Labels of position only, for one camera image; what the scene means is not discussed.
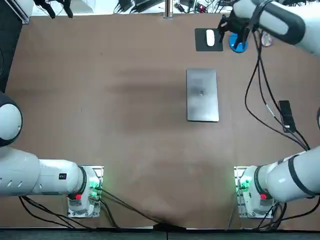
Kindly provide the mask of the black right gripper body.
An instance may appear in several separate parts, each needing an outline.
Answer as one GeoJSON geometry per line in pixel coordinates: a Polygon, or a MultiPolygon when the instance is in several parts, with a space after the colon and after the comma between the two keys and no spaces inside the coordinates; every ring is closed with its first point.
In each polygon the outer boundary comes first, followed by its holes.
{"type": "Polygon", "coordinates": [[[249,19],[238,17],[233,12],[231,12],[229,15],[224,14],[223,17],[223,30],[225,32],[242,34],[249,25],[249,19]]]}

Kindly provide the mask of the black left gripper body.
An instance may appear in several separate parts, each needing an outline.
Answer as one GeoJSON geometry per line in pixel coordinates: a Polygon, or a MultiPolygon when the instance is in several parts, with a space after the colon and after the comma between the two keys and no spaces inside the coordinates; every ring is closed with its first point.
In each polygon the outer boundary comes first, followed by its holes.
{"type": "MultiPolygon", "coordinates": [[[[62,4],[64,7],[69,7],[71,4],[71,0],[53,0],[54,2],[58,2],[60,4],[62,4]]],[[[49,5],[50,0],[34,0],[34,3],[37,6],[48,6],[49,5]]]]}

